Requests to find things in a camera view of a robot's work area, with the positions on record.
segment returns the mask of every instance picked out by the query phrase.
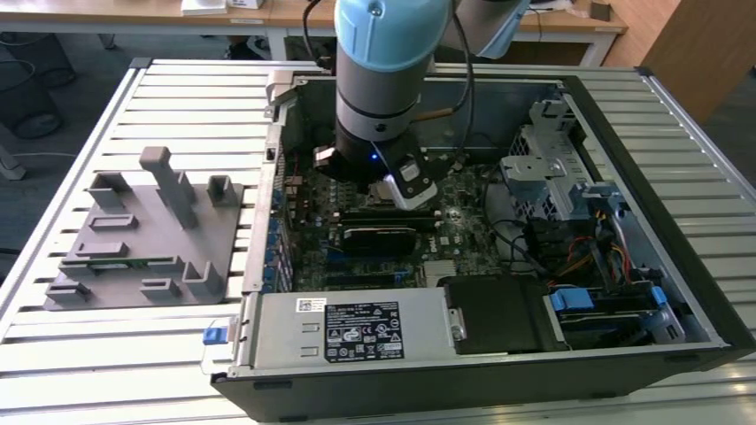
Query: motherboard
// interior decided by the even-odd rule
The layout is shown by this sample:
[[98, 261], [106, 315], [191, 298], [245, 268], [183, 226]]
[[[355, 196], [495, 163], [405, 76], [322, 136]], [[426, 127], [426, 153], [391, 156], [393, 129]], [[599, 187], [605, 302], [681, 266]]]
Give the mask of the motherboard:
[[501, 272], [479, 207], [490, 166], [449, 175], [429, 205], [411, 212], [394, 207], [382, 183], [359, 193], [313, 169], [299, 173], [297, 162], [290, 168], [294, 291], [423, 288], [446, 276]]

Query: wooden desk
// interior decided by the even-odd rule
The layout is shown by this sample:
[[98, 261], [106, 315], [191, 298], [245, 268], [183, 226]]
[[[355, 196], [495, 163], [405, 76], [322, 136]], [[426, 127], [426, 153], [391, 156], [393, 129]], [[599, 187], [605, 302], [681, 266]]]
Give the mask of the wooden desk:
[[[333, 8], [335, 0], [322, 0], [309, 15], [309, 28], [311, 36], [333, 36]], [[305, 0], [273, 0], [273, 9], [269, 16], [271, 51], [285, 51], [283, 38], [301, 36], [302, 12]], [[539, 12], [526, 15], [519, 24], [519, 31], [514, 35], [515, 42], [543, 43], [582, 43], [587, 49], [582, 57], [581, 66], [601, 66], [605, 54], [611, 47], [617, 35], [626, 31], [625, 23], [613, 16], [610, 22], [578, 18], [566, 12]]]
[[[333, 36], [335, 0], [310, 14], [311, 36]], [[286, 36], [301, 35], [305, 0], [266, 0], [262, 9], [229, 8], [223, 15], [181, 16], [181, 0], [0, 0], [0, 31], [94, 34], [262, 35], [273, 60], [285, 60]], [[514, 41], [589, 44], [581, 65], [599, 66], [623, 22], [565, 12], [525, 16]]]

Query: black cable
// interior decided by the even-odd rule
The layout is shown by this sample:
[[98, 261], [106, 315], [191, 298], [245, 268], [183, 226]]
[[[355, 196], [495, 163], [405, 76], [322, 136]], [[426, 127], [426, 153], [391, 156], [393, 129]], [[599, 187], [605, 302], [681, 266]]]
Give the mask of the black cable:
[[313, 62], [319, 66], [319, 58], [315, 58], [315, 54], [311, 50], [311, 42], [309, 41], [309, 29], [306, 28], [306, 20], [309, 19], [309, 12], [314, 9], [319, 0], [309, 0], [309, 4], [305, 7], [305, 11], [302, 12], [302, 38], [305, 39], [305, 49], [309, 58]]
[[463, 51], [463, 65], [467, 71], [459, 101], [455, 105], [453, 105], [453, 108], [450, 108], [455, 112], [461, 109], [465, 103], [467, 104], [467, 122], [463, 129], [463, 137], [457, 148], [457, 155], [461, 156], [463, 146], [470, 140], [471, 125], [474, 121], [474, 70], [471, 69], [471, 54], [470, 45], [467, 44], [467, 36], [463, 34], [463, 28], [461, 27], [459, 17], [455, 12], [450, 15], [450, 20], [454, 28], [457, 29], [457, 35], [459, 36], [461, 50]]
[[[495, 171], [497, 166], [493, 167], [491, 169], [491, 174]], [[495, 230], [495, 228], [491, 225], [491, 221], [487, 218], [487, 213], [485, 211], [485, 198], [487, 195], [487, 187], [490, 185], [491, 182], [491, 177], [487, 176], [487, 178], [485, 179], [485, 186], [482, 187], [482, 195], [481, 195], [481, 211], [482, 211], [482, 223], [487, 226], [487, 228], [491, 230], [493, 234], [495, 235], [495, 238], [498, 238], [498, 240], [501, 242], [503, 242], [506, 245], [509, 245], [509, 247], [515, 250], [517, 252], [519, 252], [522, 254], [522, 258], [533, 265], [533, 269], [535, 271], [537, 274], [550, 277], [553, 275], [553, 273], [543, 267], [541, 266], [541, 264], [537, 262], [537, 260], [533, 258], [533, 256], [527, 253], [526, 250], [523, 250], [515, 243], [511, 242], [511, 240], [509, 240], [506, 238], [506, 236], [503, 236], [501, 234], [501, 232], [498, 230]]]
[[523, 235], [518, 235], [513, 238], [511, 240], [511, 246], [509, 247], [509, 271], [511, 271], [511, 266], [514, 264], [514, 246], [517, 244], [517, 241], [519, 239], [523, 239]]
[[533, 9], [530, 6], [527, 6], [527, 9], [530, 9], [534, 12], [534, 16], [538, 21], [538, 43], [534, 45], [534, 49], [533, 49], [533, 62], [537, 62], [538, 49], [541, 47], [541, 40], [543, 39], [543, 26], [541, 25], [541, 13], [538, 11], [539, 10], [546, 11], [547, 9]]

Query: blue latch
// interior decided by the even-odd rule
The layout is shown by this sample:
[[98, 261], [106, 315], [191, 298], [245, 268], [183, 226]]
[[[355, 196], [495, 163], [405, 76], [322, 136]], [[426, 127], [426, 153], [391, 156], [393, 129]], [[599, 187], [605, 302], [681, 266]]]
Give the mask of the blue latch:
[[583, 288], [557, 290], [551, 295], [551, 306], [555, 312], [563, 310], [589, 310], [593, 308], [593, 299]]
[[653, 300], [657, 302], [658, 306], [662, 306], [666, 303], [666, 294], [658, 286], [650, 288], [650, 295], [653, 296]]
[[201, 333], [203, 345], [219, 345], [227, 343], [227, 328], [206, 328]]

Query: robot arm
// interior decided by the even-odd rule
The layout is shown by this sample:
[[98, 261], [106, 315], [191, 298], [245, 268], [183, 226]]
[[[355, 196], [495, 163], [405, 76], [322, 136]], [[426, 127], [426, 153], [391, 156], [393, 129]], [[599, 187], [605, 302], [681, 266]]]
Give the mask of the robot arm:
[[[470, 12], [481, 7], [477, 3], [487, 6], [489, 0], [462, 0], [457, 13], [481, 19]], [[495, 2], [505, 5], [498, 9], [503, 16], [485, 15], [486, 21], [503, 22], [491, 35], [502, 37], [498, 44], [507, 46], [527, 3]], [[437, 175], [409, 125], [417, 118], [422, 78], [454, 5], [451, 0], [335, 1], [335, 144], [315, 152], [315, 168], [341, 181], [366, 185], [382, 180], [397, 208], [405, 210], [437, 193]], [[451, 112], [449, 108], [435, 116]]]

